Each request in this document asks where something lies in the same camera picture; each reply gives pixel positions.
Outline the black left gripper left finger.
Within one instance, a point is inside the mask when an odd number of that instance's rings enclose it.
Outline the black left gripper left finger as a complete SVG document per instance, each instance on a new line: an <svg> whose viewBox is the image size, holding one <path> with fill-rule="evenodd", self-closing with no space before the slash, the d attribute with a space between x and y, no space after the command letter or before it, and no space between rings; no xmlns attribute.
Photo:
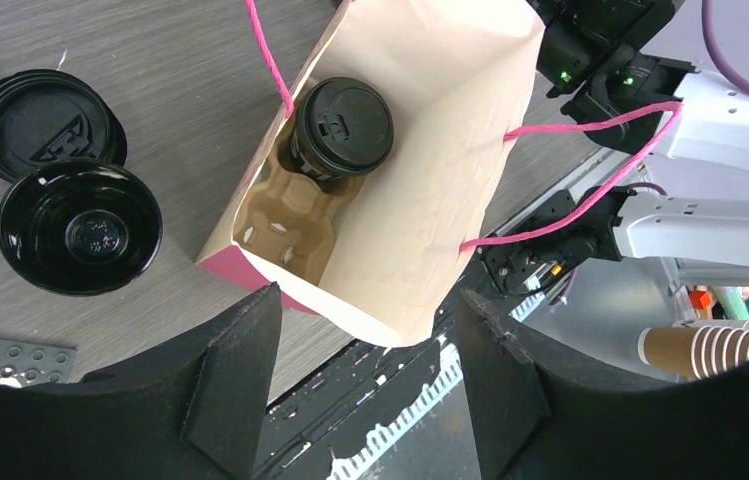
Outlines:
<svg viewBox="0 0 749 480"><path fill-rule="evenodd" d="M72 384L0 386L0 479L248 479L277 358L281 292Z"/></svg>

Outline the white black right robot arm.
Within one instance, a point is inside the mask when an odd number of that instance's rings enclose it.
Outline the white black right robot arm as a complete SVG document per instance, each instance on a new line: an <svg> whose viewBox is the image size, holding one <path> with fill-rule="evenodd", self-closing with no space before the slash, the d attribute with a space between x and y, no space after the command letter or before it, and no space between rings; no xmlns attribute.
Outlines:
<svg viewBox="0 0 749 480"><path fill-rule="evenodd" d="M654 137L607 182L588 190L564 217L532 231L481 238L484 249L512 246L519 259L566 268L590 258L674 258L690 279L749 285L749 82L716 40L714 5L701 5L713 67L686 76L676 101L610 120L659 115Z"/></svg>

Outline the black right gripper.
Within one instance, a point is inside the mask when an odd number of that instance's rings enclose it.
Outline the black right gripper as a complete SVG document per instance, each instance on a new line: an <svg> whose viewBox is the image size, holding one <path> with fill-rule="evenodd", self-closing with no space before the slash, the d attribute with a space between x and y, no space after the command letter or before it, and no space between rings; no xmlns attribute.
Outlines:
<svg viewBox="0 0 749 480"><path fill-rule="evenodd" d="M575 93L621 47L638 52L683 3L674 0L534 0L545 25L537 70L549 98Z"/></svg>

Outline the single black coffee cup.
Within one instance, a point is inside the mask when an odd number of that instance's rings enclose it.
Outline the single black coffee cup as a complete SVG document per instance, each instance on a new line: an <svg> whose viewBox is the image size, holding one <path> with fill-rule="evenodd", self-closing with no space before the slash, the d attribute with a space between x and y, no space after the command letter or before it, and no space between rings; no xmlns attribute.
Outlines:
<svg viewBox="0 0 749 480"><path fill-rule="evenodd" d="M317 182L327 182L348 176L348 173L316 148L309 138L295 130L289 142L292 165Z"/></svg>

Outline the single black cup lid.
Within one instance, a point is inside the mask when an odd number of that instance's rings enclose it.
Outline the single black cup lid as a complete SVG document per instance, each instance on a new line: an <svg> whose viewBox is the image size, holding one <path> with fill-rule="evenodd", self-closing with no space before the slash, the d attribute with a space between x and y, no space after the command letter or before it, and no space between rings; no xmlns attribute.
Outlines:
<svg viewBox="0 0 749 480"><path fill-rule="evenodd" d="M348 173L366 175L381 166L394 144L394 123L384 98L349 77L328 78L295 108L294 128Z"/></svg>

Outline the pink cakes paper bag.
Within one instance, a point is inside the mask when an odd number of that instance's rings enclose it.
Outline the pink cakes paper bag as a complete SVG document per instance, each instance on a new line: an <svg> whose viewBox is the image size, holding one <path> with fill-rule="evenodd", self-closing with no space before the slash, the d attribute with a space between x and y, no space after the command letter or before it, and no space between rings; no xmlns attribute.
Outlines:
<svg viewBox="0 0 749 480"><path fill-rule="evenodd" d="M544 25L525 1L346 1L264 135L197 264L248 290L271 282L285 306L382 347L431 335L472 253L530 101ZM334 221L320 281L245 250L236 213L304 96L331 77L363 81L393 115L395 144Z"/></svg>

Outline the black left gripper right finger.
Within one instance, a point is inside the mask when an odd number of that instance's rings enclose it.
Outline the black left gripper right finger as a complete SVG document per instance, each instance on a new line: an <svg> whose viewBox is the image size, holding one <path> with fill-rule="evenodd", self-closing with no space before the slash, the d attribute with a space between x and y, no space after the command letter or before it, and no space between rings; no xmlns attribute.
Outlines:
<svg viewBox="0 0 749 480"><path fill-rule="evenodd" d="M485 479L749 479L749 363L675 384L581 353L466 291L457 346Z"/></svg>

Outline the single brown pulp carrier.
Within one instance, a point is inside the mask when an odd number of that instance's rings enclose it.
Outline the single brown pulp carrier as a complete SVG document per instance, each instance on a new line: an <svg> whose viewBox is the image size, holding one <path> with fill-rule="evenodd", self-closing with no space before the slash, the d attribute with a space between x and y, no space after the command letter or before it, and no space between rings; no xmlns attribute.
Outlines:
<svg viewBox="0 0 749 480"><path fill-rule="evenodd" d="M318 182L292 167L290 140L278 140L238 208L233 239L260 258L316 284L336 243L334 221L366 178Z"/></svg>

